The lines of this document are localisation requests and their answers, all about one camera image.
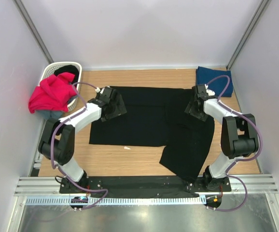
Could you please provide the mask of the black t-shirt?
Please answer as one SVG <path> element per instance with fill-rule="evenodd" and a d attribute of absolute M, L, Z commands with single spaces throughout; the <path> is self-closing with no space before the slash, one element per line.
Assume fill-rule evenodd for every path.
<path fill-rule="evenodd" d="M 192 89 L 115 87 L 126 114 L 91 125 L 90 144 L 162 146 L 159 163 L 184 181 L 194 183 L 209 154 L 215 130 L 212 117 L 205 121 L 185 113 L 194 99 Z"/>

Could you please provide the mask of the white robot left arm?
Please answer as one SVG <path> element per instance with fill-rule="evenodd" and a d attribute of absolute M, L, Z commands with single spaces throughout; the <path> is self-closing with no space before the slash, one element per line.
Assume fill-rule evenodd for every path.
<path fill-rule="evenodd" d="M 70 181 L 77 193 L 87 189 L 87 173 L 74 158 L 75 135 L 89 124 L 102 122 L 124 115 L 126 107 L 121 94 L 112 87 L 97 90 L 94 98 L 80 110 L 60 119 L 49 119 L 45 123 L 38 151 L 51 161 L 53 169 Z"/>

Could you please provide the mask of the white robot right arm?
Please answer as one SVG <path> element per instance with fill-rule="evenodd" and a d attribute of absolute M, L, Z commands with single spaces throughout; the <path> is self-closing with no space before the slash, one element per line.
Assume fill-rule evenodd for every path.
<path fill-rule="evenodd" d="M 205 169 L 202 177 L 203 187 L 208 191 L 216 191 L 220 185 L 226 184 L 227 174 L 236 163 L 251 161 L 249 156 L 259 151 L 255 117 L 229 108 L 206 85 L 196 85 L 192 90 L 194 96 L 185 113 L 201 121 L 206 121 L 210 116 L 222 126 L 221 153 Z"/>

